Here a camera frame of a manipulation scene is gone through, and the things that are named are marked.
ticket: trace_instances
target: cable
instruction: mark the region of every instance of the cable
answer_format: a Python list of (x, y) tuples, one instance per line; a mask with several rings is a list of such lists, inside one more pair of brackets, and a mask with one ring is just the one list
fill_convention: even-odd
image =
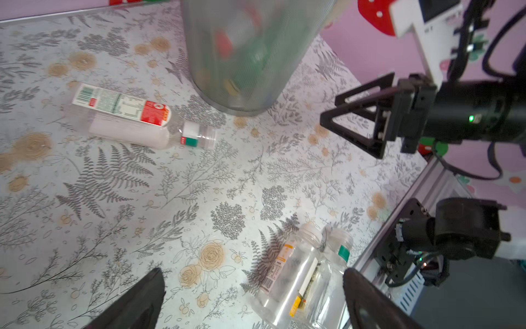
[(446, 168), (447, 170), (451, 171), (452, 173), (456, 175), (462, 175), (468, 178), (473, 178), (475, 180), (481, 180), (481, 181), (494, 181), (498, 180), (502, 177), (502, 168), (500, 167), (499, 163), (497, 162), (497, 158), (495, 156), (495, 142), (491, 142), (488, 146), (488, 161), (490, 165), (499, 172), (499, 175), (497, 177), (483, 177), (479, 175), (470, 174), (468, 172), (465, 172), (464, 170), (457, 168), (453, 165), (450, 165), (446, 162), (438, 153), (437, 153), (437, 143), (438, 140), (433, 141), (433, 145), (431, 146), (431, 151), (433, 152), (433, 155), (437, 158), (437, 160)]
[(486, 53), (484, 54), (484, 58), (482, 59), (482, 69), (484, 72), (486, 72), (488, 75), (503, 78), (503, 79), (510, 79), (514, 78), (515, 76), (497, 72), (491, 67), (490, 65), (490, 57), (493, 51), (495, 50), (495, 47), (499, 43), (500, 39), (518, 22), (521, 20), (522, 17), (526, 15), (526, 6), (521, 9), (519, 12), (517, 12), (503, 27), (500, 29), (500, 31), (497, 33), (493, 41), (491, 42), (490, 46), (488, 47), (488, 50), (486, 50)]
[(405, 285), (406, 283), (408, 283), (409, 281), (411, 281), (411, 279), (413, 279), (413, 277), (422, 269), (422, 265), (425, 263), (425, 262), (428, 262), (429, 260), (433, 259), (434, 257), (438, 256), (439, 253), (429, 253), (429, 254), (426, 254), (425, 256), (417, 256), (420, 257), (420, 260), (416, 263), (416, 267), (413, 269), (413, 271), (411, 271), (411, 273), (409, 273), (402, 281), (400, 282), (393, 282), (393, 283), (390, 283), (389, 281), (391, 281), (391, 276), (388, 276), (386, 278), (386, 285), (389, 287), (389, 288), (395, 288), (395, 287), (399, 287), (399, 286), (403, 286)]

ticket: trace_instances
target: trash can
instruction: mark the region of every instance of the trash can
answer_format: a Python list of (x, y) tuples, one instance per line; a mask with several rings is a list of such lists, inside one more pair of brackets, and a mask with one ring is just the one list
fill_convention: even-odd
[(181, 0), (193, 85), (237, 116), (278, 98), (336, 0)]

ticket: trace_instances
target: clear plastic bottle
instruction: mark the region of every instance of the clear plastic bottle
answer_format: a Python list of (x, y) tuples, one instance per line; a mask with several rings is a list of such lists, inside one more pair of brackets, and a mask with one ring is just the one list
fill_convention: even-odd
[(270, 267), (252, 309), (274, 329), (286, 329), (305, 293), (321, 255), (321, 232), (304, 224), (292, 234)]
[(214, 148), (214, 128), (186, 121), (168, 105), (82, 84), (65, 108), (80, 133), (158, 149), (177, 144)]
[(327, 238), (322, 260), (299, 306), (297, 321), (316, 329), (339, 329), (347, 304), (343, 273), (347, 269), (352, 236), (335, 228)]

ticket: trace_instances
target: orange label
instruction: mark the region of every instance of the orange label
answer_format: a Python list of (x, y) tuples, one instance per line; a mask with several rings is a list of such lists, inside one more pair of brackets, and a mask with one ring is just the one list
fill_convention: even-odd
[(290, 316), (294, 317), (296, 315), (296, 311), (298, 310), (299, 303), (301, 303), (301, 298), (299, 296), (296, 296), (296, 300), (294, 301), (294, 305), (290, 309)]

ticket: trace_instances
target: floral tablecloth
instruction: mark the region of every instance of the floral tablecloth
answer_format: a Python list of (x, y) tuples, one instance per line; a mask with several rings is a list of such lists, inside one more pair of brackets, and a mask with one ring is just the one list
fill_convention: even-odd
[[(399, 142), (377, 161), (318, 125), (358, 85), (320, 37), (277, 103), (243, 118), (193, 90), (178, 2), (0, 36), (1, 328), (81, 328), (159, 266), (158, 328), (262, 329), (249, 298), (287, 236), (342, 227), (351, 264), (425, 165)], [(79, 82), (173, 105), (220, 140), (159, 151), (79, 134), (63, 112)]]

